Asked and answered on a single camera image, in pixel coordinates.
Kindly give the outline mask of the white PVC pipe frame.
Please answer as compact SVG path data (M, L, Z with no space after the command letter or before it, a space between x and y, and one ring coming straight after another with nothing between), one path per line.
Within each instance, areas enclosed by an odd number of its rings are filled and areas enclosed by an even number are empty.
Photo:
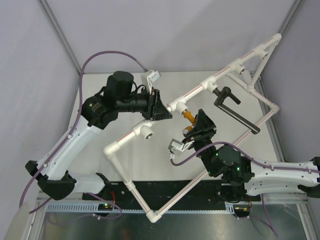
M180 115L184 110L187 109L186 103L194 98L195 96L203 93L204 91L215 90L218 85L217 81L224 77L230 77L235 83L241 86L247 93L254 96L257 100L260 100L265 105L270 108L270 111L264 115L257 123L256 126L260 126L261 124L266 123L273 115L275 115L279 110L279 106L275 103L268 100L266 97L262 96L255 90L255 83L258 81L258 78L261 76L263 69L265 68L267 62L269 61L273 51L276 46L279 44L282 35L280 33L276 33L266 42L256 46L249 53L244 56L236 59L235 61L228 64L225 68L218 71L218 73L207 77L205 80L200 82L195 88L185 93L184 95L179 96L174 99L167 105L167 109L174 113L177 112ZM261 63L259 64L254 76L252 77L249 84L240 80L238 77L234 76L233 73L240 74L240 72L244 71L243 64L252 59L253 57L258 56L261 58ZM141 206L142 210L145 212L147 219L151 223L156 223L161 217L171 208L173 207L182 197L184 197L190 190L192 190L205 176L206 171L203 170L198 176L196 176L193 180L191 180L182 190L180 190L172 199L170 199L164 206L162 206L159 210L152 210L144 198L141 196L139 191L137 190L135 184L133 183L130 175L123 168L121 162L118 160L116 156L116 152L119 151L123 146L127 143L134 140L136 137L146 137L152 130L152 126L155 125L155 121L150 120L142 120L136 125L132 126L129 132L120 137L118 140L115 140L104 147L103 152L105 157L112 163L116 172L122 178L122 182L127 187L127 189L131 192L133 197L137 200L138 204Z

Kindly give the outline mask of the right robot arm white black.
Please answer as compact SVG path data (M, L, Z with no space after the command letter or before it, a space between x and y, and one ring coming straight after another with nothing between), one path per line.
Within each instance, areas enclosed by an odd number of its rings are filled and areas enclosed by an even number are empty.
M210 177L221 177L230 184L232 197L238 201L247 196L268 193L305 193L320 196L320 159L307 162L272 162L256 160L227 142L212 142L215 123L199 109L193 116L183 111L191 125L184 132L184 144L190 144Z

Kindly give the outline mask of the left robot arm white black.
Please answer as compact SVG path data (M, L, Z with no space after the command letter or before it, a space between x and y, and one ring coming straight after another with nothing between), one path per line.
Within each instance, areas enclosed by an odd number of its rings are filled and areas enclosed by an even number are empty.
M106 85L84 101L73 132L58 144L50 161L30 160L25 165L40 189L56 201L71 193L92 193L101 200L107 199L111 194L111 183L103 174L74 173L68 167L80 151L121 112L141 113L149 121L171 119L173 116L163 105L160 91L152 86L160 77L158 71L148 70L141 75L142 84L136 86L134 76L129 72L116 71L111 74Z

